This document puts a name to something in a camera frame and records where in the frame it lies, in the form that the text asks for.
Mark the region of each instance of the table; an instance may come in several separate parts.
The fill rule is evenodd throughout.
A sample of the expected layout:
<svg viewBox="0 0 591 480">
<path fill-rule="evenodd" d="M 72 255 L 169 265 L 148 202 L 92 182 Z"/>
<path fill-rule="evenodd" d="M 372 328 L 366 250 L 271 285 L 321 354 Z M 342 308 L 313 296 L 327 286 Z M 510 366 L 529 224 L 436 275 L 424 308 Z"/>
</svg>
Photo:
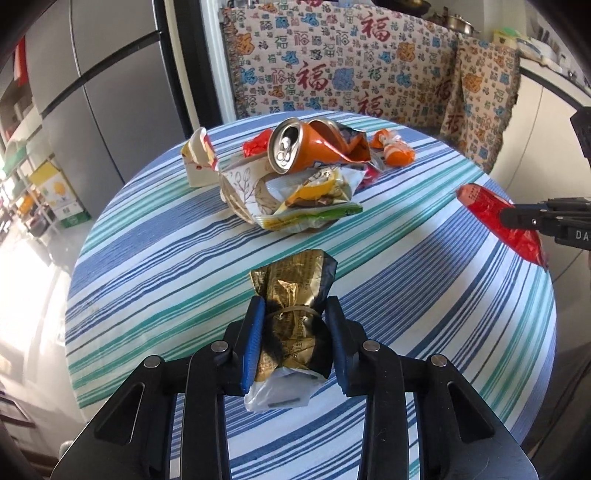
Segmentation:
<svg viewBox="0 0 591 480">
<path fill-rule="evenodd" d="M 356 194 L 362 213 L 323 232 L 293 235 L 246 224 L 217 187 L 189 187 L 180 146 L 111 201 L 76 264 L 66 314 L 67 360 L 83 412 L 91 416 L 147 355 L 181 358 L 221 338 L 246 311 L 251 269 L 323 248 L 339 262 L 331 294 L 348 318 L 400 354 L 448 356 L 521 441 L 554 358 L 550 276 L 502 245 L 455 199 L 468 182 L 503 192 L 462 155 L 412 129 L 350 113 L 298 112 L 319 115 L 369 134 L 397 128 L 417 152 L 414 164 Z M 212 129 L 220 161 L 289 116 Z M 407 400 L 413 477 L 417 431 Z M 233 479 L 356 478 L 364 403 L 344 397 L 334 375 L 307 408 L 254 414 L 241 398 L 228 398 Z M 180 395 L 171 478 L 178 476 L 182 408 Z"/>
</svg>

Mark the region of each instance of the refrigerator door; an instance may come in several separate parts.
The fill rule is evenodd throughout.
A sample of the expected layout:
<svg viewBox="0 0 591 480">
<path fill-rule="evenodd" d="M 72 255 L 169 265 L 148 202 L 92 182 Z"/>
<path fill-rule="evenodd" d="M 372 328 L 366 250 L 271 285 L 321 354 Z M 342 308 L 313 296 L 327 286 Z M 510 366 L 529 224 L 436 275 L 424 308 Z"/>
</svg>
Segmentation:
<svg viewBox="0 0 591 480">
<path fill-rule="evenodd" d="M 96 123 L 126 182 L 185 140 L 159 41 L 99 73 L 85 88 Z"/>
<path fill-rule="evenodd" d="M 82 205 L 97 218 L 123 187 L 123 181 L 100 137 L 84 87 L 43 119 L 43 131 Z"/>
<path fill-rule="evenodd" d="M 56 0 L 25 36 L 27 70 L 42 113 L 78 77 L 70 35 L 70 0 Z"/>
<path fill-rule="evenodd" d="M 72 36 L 81 74 L 156 30 L 152 0 L 72 0 Z"/>
</svg>

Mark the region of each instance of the black and gold wrapper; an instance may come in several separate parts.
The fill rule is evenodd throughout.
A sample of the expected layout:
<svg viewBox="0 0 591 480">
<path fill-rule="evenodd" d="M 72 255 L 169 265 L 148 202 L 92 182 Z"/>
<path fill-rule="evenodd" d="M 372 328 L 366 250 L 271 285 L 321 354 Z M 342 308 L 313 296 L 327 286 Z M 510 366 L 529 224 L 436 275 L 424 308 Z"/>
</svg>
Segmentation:
<svg viewBox="0 0 591 480">
<path fill-rule="evenodd" d="M 321 315 L 336 266 L 326 252 L 305 250 L 251 271 L 257 295 L 267 302 L 256 382 L 278 367 L 309 369 L 328 378 L 332 340 Z"/>
</svg>

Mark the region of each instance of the orange soda can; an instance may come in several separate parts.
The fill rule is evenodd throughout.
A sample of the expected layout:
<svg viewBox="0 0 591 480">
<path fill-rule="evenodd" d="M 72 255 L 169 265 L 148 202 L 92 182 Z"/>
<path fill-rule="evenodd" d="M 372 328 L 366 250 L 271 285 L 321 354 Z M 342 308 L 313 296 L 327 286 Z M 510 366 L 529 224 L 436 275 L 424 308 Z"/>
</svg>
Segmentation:
<svg viewBox="0 0 591 480">
<path fill-rule="evenodd" d="M 269 139 L 267 153 L 277 173 L 296 173 L 317 164 L 360 164 L 371 160 L 365 134 L 343 138 L 338 124 L 328 119 L 310 123 L 297 118 L 281 122 Z"/>
</svg>

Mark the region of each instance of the patterned fabric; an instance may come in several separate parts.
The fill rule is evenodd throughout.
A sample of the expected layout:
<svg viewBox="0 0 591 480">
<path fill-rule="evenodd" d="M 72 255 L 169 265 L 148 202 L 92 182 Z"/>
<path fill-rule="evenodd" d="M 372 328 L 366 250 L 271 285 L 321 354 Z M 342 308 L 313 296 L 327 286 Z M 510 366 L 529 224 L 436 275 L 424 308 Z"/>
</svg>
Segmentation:
<svg viewBox="0 0 591 480">
<path fill-rule="evenodd" d="M 477 45 L 477 39 L 374 6 L 283 0 L 224 12 L 238 117 L 331 109 L 436 134 L 447 125 L 442 139 L 492 169 L 517 97 L 514 50 Z M 479 76 L 491 84 L 477 89 Z M 487 135 L 472 133 L 472 119 L 463 121 L 470 110 L 459 115 L 468 105 L 482 110 Z"/>
<path fill-rule="evenodd" d="M 322 112 L 300 112 L 311 118 Z M 222 164 L 242 143 L 291 113 L 210 131 Z M 349 113 L 330 118 L 373 134 L 395 125 Z M 248 225 L 217 187 L 189 187 L 172 148 L 134 177 L 101 214 L 70 286 L 66 350 L 77 400 L 93 415 L 153 353 L 190 355 L 221 338 L 252 295 L 248 272 L 306 248 L 339 266 L 331 294 L 370 338 L 416 358 L 447 355 L 521 440 L 548 383 L 556 313 L 550 276 L 503 246 L 456 200 L 467 182 L 500 188 L 439 141 L 396 127 L 417 152 L 406 168 L 356 194 L 363 212 L 314 234 Z M 417 431 L 408 398 L 410 461 Z M 364 401 L 332 376 L 309 407 L 248 413 L 228 398 L 234 480 L 355 479 Z M 183 396 L 174 421 L 171 477 L 178 476 Z"/>
</svg>

